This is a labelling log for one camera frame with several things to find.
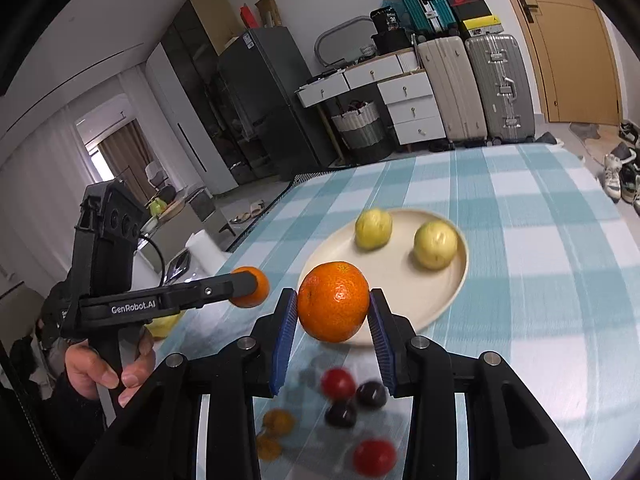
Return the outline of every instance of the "teal and white tablecloth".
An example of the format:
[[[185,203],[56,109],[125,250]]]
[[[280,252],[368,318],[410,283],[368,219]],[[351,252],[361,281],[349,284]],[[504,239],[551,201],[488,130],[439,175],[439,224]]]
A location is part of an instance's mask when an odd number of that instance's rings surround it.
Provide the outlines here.
[[[624,221],[582,163],[546,145],[497,146],[381,162],[315,177],[291,189],[220,273],[260,267],[271,294],[253,310],[228,303],[188,311],[159,358],[217,352],[273,311],[295,288],[312,251],[363,208],[417,206],[448,217],[465,234],[468,277],[459,296],[422,333],[448,351],[503,355],[578,454],[593,480],[608,480],[640,437],[640,252]],[[357,381],[379,377],[372,350],[327,345],[298,327],[287,381],[265,410],[283,406],[299,423],[262,477],[360,478],[351,451],[389,438],[404,457],[411,400],[359,413],[351,431],[324,424],[318,378],[345,366]],[[458,398],[458,478],[468,477],[466,423]],[[402,476],[402,460],[387,476]]]

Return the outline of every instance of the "desk leg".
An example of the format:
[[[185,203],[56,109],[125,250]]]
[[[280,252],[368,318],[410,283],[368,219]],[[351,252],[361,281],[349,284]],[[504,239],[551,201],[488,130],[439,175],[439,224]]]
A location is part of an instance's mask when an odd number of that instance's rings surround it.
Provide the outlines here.
[[[334,146],[336,153],[338,154],[338,164],[343,166],[345,164],[344,154],[340,149],[340,144],[338,144],[338,140],[334,136],[334,131],[331,128],[329,119],[326,118],[326,114],[324,113],[324,110],[322,110],[322,105],[320,103],[316,105],[316,110],[318,110],[318,114],[320,114],[320,118],[322,119],[322,124],[324,124],[324,129],[326,130],[326,133],[331,139],[331,143]]]

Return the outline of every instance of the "laundry basket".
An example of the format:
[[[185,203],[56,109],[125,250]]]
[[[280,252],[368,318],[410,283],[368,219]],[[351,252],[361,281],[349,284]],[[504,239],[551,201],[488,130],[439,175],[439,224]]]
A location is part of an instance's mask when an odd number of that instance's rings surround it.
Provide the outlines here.
[[[331,118],[342,140],[359,164],[382,160],[393,152],[393,144],[375,103],[351,105],[349,111]]]

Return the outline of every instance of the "doorway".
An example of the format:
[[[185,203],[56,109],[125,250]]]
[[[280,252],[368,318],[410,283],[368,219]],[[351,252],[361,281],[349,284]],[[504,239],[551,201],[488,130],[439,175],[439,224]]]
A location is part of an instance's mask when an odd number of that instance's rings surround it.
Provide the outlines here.
[[[527,41],[550,123],[620,124],[609,33],[591,0],[510,0]]]

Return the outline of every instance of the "silver bolt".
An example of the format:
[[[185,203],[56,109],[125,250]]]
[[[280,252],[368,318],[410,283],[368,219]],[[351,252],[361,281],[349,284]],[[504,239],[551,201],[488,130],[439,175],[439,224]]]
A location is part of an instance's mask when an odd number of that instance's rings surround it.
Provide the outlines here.
[[[170,354],[164,360],[164,364],[166,364],[169,368],[177,368],[184,361],[184,356],[182,354]]]
[[[429,340],[423,335],[417,335],[411,338],[411,346],[414,348],[427,348],[429,346]]]
[[[502,361],[500,356],[495,352],[487,352],[482,358],[484,359],[485,363],[491,366],[497,366]]]
[[[250,350],[255,346],[255,339],[253,337],[244,336],[238,339],[238,348],[241,350]]]

